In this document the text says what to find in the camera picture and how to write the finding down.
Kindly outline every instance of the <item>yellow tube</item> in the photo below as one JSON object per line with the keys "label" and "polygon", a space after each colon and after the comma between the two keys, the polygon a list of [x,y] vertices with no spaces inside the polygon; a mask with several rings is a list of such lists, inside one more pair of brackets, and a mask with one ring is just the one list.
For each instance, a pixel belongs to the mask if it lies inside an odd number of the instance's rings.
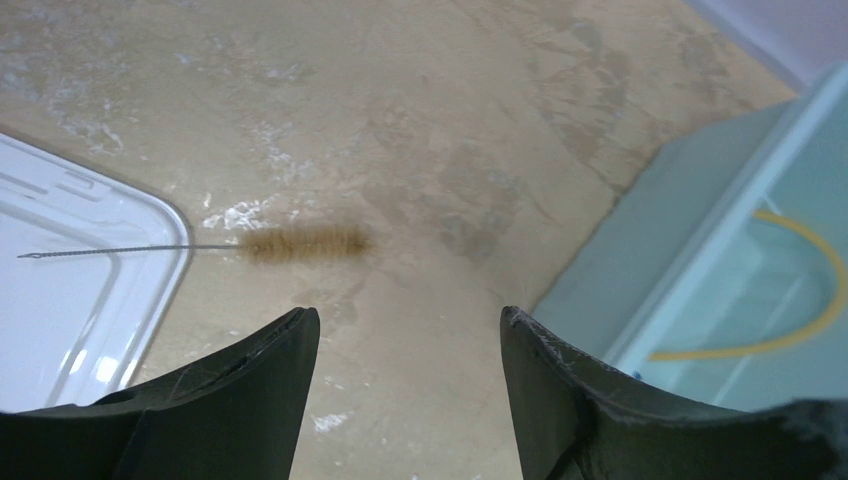
{"label": "yellow tube", "polygon": [[842,310],[845,308],[846,301],[848,301],[848,271],[846,271],[845,264],[842,262],[842,259],[839,257],[839,253],[836,249],[827,243],[827,241],[819,234],[795,220],[764,210],[754,212],[754,218],[792,230],[807,239],[807,241],[812,243],[819,249],[819,251],[822,252],[822,254],[824,254],[836,274],[837,283],[836,293],[833,295],[833,298],[830,300],[827,308],[824,309],[824,312],[822,312],[818,318],[807,325],[790,334],[772,340],[733,348],[692,350],[688,352],[654,352],[649,357],[649,360],[655,362],[672,362],[681,360],[743,357],[746,355],[771,352],[773,350],[791,347],[809,340],[829,327],[834,321],[836,321],[839,314],[842,313]]}

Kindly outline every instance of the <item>plastic container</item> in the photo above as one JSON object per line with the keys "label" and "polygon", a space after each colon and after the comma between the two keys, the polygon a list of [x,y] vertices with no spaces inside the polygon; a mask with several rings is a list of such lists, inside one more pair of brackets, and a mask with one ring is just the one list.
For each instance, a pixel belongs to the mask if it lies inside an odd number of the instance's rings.
{"label": "plastic container", "polygon": [[848,315],[772,353],[652,362],[655,351],[734,347],[808,324],[832,298],[820,251],[753,219],[799,221],[848,258],[848,68],[797,101],[663,147],[533,315],[569,343],[665,390],[757,410],[848,397]]}
{"label": "plastic container", "polygon": [[190,241],[170,205],[0,135],[0,410],[90,404],[127,385],[189,254],[19,259]]}

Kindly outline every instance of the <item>white plastic lid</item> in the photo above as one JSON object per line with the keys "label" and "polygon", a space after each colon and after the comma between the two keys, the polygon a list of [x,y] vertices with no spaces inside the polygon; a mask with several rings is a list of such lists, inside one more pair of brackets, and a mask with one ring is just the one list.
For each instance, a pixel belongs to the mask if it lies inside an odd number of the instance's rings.
{"label": "white plastic lid", "polygon": [[177,210],[0,135],[0,236],[0,410],[87,405],[125,387],[189,253],[17,256],[186,244]]}

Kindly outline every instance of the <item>brown bristle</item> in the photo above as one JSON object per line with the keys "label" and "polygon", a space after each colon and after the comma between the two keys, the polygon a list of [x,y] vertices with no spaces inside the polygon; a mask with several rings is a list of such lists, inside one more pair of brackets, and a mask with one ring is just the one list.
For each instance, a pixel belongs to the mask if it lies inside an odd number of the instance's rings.
{"label": "brown bristle", "polygon": [[371,247],[370,235],[357,226],[266,228],[239,240],[241,254],[256,264],[358,257]]}

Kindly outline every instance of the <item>white residue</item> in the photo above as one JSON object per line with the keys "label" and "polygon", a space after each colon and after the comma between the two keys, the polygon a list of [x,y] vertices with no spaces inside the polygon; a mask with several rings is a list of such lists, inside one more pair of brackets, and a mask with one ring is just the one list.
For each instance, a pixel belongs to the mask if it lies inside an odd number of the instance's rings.
{"label": "white residue", "polygon": [[276,126],[263,121],[258,127],[253,128],[254,135],[264,144],[268,163],[271,168],[279,172],[273,178],[286,185],[309,176],[312,170],[311,160],[295,161],[291,155],[280,148],[279,141],[292,132],[294,132],[294,125],[291,122]]}
{"label": "white residue", "polygon": [[326,417],[310,415],[309,418],[311,418],[312,422],[315,424],[315,431],[317,433],[327,433],[346,422],[348,416],[346,413],[331,413]]}
{"label": "white residue", "polygon": [[239,202],[227,208],[221,213],[210,215],[203,220],[204,228],[215,228],[223,223],[224,230],[243,229],[253,230],[257,228],[270,227],[267,220],[260,220],[260,214],[268,208],[268,205],[276,198],[276,195],[259,201]]}

